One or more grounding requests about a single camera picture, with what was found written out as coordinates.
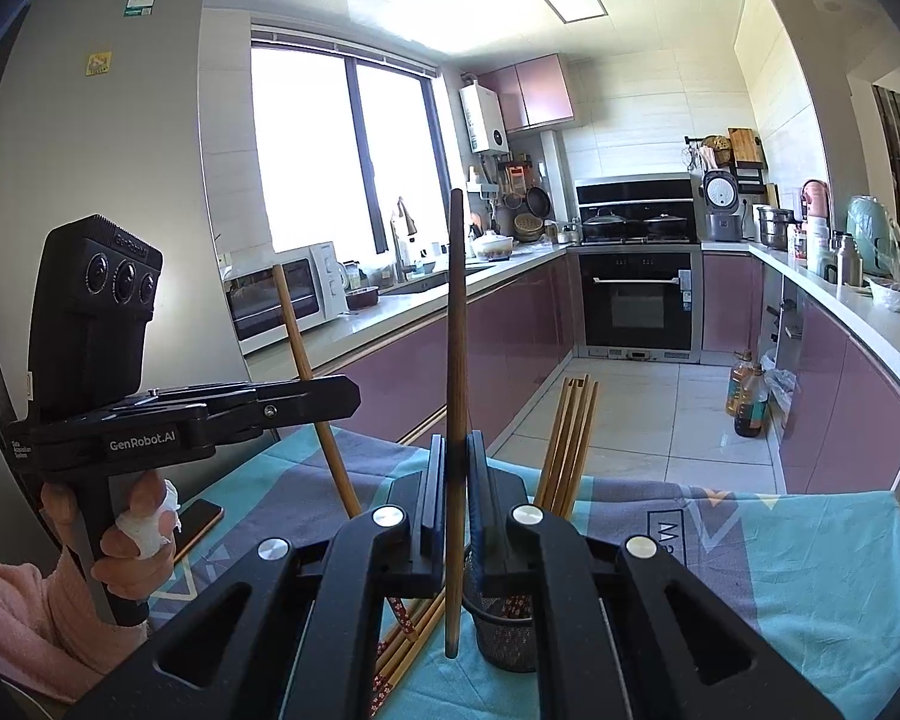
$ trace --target countertop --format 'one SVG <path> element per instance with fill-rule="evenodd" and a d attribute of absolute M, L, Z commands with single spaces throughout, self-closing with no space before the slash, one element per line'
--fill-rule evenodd
<path fill-rule="evenodd" d="M 549 242 L 520 244 L 506 260 L 466 277 L 467 295 L 477 295 L 562 256 L 566 245 Z M 476 263 L 467 262 L 468 266 Z M 447 285 L 434 287 L 417 295 L 381 295 L 380 302 L 370 308 L 343 314 L 331 322 L 303 333 L 303 343 L 311 367 L 317 368 L 348 354 L 377 338 L 394 333 L 446 308 Z M 296 376 L 290 343 L 279 341 L 247 355 L 247 368 L 253 381 L 280 381 Z"/>
<path fill-rule="evenodd" d="M 803 264 L 794 260 L 787 252 L 772 250 L 754 242 L 703 242 L 701 247 L 704 252 L 749 253 L 781 272 L 840 319 L 900 381 L 900 314 L 875 308 L 874 300 L 869 295 L 861 295 L 850 288 L 837 287 L 824 281 L 820 276 L 807 271 Z"/>

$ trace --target water heater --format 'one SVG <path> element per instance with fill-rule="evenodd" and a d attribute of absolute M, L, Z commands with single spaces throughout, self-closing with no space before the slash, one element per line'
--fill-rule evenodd
<path fill-rule="evenodd" d="M 470 150 L 475 154 L 507 153 L 504 117 L 496 92 L 473 83 L 460 90 L 460 99 L 470 136 Z"/>

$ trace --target wooden cutting board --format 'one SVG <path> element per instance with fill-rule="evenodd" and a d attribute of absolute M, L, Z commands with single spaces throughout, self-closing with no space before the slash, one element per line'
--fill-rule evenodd
<path fill-rule="evenodd" d="M 737 162 L 759 162 L 763 164 L 760 146 L 756 145 L 756 134 L 746 127 L 730 127 L 730 143 L 733 146 L 733 158 Z"/>

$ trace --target pink fleece sweater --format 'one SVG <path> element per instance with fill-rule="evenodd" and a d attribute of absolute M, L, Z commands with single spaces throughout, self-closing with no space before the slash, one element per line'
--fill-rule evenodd
<path fill-rule="evenodd" d="M 72 704 L 146 639 L 146 623 L 98 620 L 77 565 L 63 550 L 44 579 L 33 565 L 0 565 L 0 674 Z"/>

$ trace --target white bandage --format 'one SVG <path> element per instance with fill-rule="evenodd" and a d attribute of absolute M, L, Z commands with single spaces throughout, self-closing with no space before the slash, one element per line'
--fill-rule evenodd
<path fill-rule="evenodd" d="M 169 544 L 170 540 L 160 533 L 159 523 L 160 514 L 163 512 L 173 512 L 176 519 L 173 528 L 180 529 L 180 517 L 176 514 L 180 508 L 180 504 L 176 502 L 176 488 L 165 480 L 167 485 L 167 495 L 163 499 L 163 506 L 156 509 L 156 512 L 149 517 L 137 517 L 126 511 L 117 517 L 117 527 L 129 536 L 133 543 L 140 549 L 140 555 L 137 560 L 144 560 L 146 557 L 153 557 L 160 551 L 160 547 Z"/>

